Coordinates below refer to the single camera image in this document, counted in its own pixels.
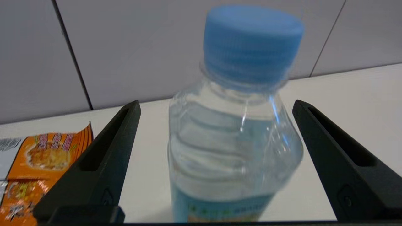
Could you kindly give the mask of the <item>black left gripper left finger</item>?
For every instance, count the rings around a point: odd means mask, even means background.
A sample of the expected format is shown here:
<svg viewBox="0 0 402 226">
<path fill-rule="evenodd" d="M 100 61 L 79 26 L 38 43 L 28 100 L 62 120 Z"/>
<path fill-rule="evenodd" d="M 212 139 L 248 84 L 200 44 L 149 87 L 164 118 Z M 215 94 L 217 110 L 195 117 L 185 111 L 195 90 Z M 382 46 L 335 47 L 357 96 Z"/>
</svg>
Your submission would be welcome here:
<svg viewBox="0 0 402 226">
<path fill-rule="evenodd" d="M 119 206 L 141 108 L 123 106 L 33 210 L 37 223 L 123 223 Z"/>
</svg>

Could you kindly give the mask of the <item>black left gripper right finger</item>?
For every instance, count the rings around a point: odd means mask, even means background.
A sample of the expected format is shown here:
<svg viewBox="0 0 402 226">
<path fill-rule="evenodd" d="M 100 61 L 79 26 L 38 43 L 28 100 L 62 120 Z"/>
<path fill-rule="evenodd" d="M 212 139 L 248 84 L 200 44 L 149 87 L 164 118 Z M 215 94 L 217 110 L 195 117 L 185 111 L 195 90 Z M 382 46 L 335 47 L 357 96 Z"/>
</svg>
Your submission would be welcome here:
<svg viewBox="0 0 402 226">
<path fill-rule="evenodd" d="M 402 179 L 313 105 L 293 117 L 338 221 L 401 221 Z"/>
</svg>

